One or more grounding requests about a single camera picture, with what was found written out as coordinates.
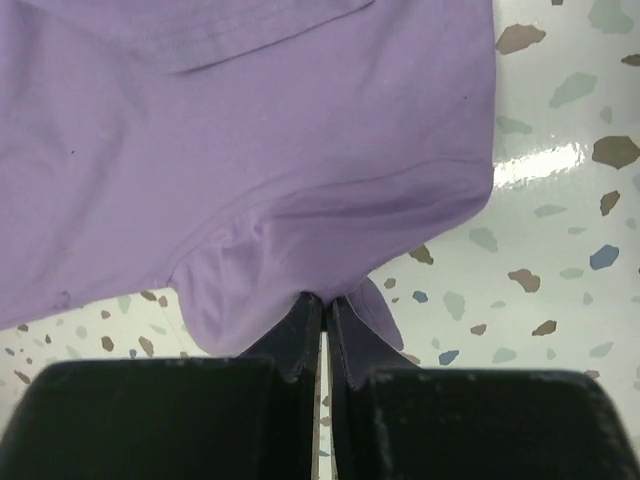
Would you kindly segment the purple t shirt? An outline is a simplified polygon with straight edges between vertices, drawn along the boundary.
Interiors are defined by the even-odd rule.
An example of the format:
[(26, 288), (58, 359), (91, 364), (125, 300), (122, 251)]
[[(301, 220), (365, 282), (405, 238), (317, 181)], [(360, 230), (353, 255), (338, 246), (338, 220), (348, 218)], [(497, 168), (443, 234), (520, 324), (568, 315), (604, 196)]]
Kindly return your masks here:
[(5, 1), (1, 324), (170, 287), (236, 354), (493, 187), (488, 1)]

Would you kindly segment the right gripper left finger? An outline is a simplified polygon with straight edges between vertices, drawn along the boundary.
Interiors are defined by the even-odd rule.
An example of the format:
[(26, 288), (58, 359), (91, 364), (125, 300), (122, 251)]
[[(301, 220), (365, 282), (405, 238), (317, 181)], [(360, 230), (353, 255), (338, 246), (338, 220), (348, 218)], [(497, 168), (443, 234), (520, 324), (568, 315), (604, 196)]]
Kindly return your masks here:
[(5, 479), (309, 479), (323, 307), (235, 358), (53, 364), (1, 440)]

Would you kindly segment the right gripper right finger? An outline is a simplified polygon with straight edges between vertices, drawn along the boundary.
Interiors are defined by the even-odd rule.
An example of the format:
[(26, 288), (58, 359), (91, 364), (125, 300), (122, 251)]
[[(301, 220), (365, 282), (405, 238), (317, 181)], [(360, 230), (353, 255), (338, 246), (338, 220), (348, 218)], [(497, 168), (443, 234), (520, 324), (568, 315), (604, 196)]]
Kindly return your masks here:
[(327, 314), (341, 479), (635, 479), (617, 411), (568, 370), (426, 369), (346, 299)]

